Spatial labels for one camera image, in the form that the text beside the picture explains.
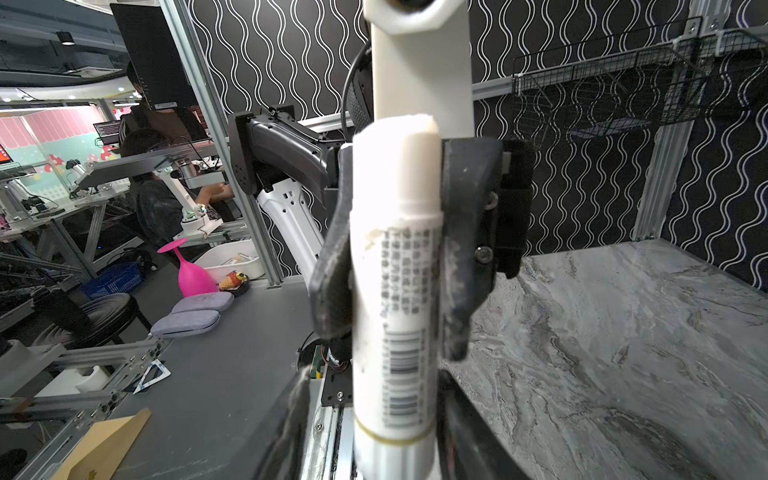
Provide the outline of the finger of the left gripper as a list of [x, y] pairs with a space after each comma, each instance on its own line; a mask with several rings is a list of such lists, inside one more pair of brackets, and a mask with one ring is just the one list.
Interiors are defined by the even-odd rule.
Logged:
[[323, 339], [351, 330], [353, 316], [350, 213], [353, 199], [353, 146], [339, 153], [337, 203], [330, 228], [309, 282], [308, 294], [315, 333]]
[[500, 178], [502, 143], [491, 138], [450, 139], [443, 144], [441, 206], [444, 213], [440, 258], [440, 318], [443, 357], [466, 358], [471, 318], [493, 284], [493, 256], [481, 260], [479, 248], [493, 248], [486, 210]]

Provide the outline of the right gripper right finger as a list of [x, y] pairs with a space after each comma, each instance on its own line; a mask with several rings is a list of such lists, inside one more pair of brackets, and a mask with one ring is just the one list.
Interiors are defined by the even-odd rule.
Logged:
[[438, 375], [436, 438], [443, 479], [530, 480], [447, 370]]

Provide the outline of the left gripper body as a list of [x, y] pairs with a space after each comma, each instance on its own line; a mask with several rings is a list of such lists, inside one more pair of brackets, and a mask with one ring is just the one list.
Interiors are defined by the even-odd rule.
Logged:
[[525, 140], [504, 140], [502, 176], [497, 191], [497, 271], [507, 279], [519, 273], [530, 224], [535, 149]]

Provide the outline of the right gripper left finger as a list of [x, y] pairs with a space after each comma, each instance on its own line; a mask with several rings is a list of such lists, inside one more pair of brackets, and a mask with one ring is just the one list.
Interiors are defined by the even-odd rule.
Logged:
[[309, 415], [310, 368], [304, 367], [250, 431], [224, 469], [225, 479], [299, 479]]

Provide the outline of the white glue stick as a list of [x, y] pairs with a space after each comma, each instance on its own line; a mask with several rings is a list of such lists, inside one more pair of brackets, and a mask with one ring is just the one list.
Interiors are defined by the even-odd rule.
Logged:
[[441, 162], [429, 115], [378, 120], [353, 140], [354, 456], [366, 479], [433, 467]]

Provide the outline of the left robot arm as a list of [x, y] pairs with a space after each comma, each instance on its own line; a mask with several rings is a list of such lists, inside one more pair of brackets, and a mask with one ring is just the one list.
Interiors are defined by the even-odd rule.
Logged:
[[[324, 339], [352, 327], [350, 212], [353, 151], [299, 124], [291, 107], [230, 117], [235, 178], [248, 194], [275, 194], [282, 185], [312, 192], [328, 213], [329, 230], [303, 274], [314, 325]], [[447, 140], [443, 146], [441, 265], [443, 354], [463, 360], [471, 317], [494, 288], [515, 277], [526, 249], [535, 149], [520, 139]]]

